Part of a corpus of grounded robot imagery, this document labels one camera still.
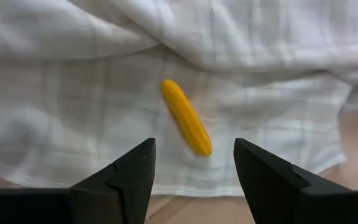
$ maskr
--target crumpled sheet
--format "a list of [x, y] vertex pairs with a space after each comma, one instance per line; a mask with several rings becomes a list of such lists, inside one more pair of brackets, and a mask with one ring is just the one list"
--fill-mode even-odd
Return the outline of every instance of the crumpled sheet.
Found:
[[[166, 78], [212, 156], [183, 140]], [[344, 162], [353, 86], [358, 0], [0, 0], [0, 177], [70, 186], [155, 138], [153, 194], [243, 195], [235, 138], [315, 173]]]

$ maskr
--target white cloth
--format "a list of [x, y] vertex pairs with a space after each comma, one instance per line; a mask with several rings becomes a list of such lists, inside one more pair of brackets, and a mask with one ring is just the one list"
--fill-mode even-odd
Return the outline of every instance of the white cloth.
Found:
[[[160, 94], [175, 80], [213, 142], [196, 157]], [[345, 160], [358, 0], [0, 0], [0, 177], [72, 185], [146, 138], [153, 194], [243, 195], [245, 138], [312, 172]]]

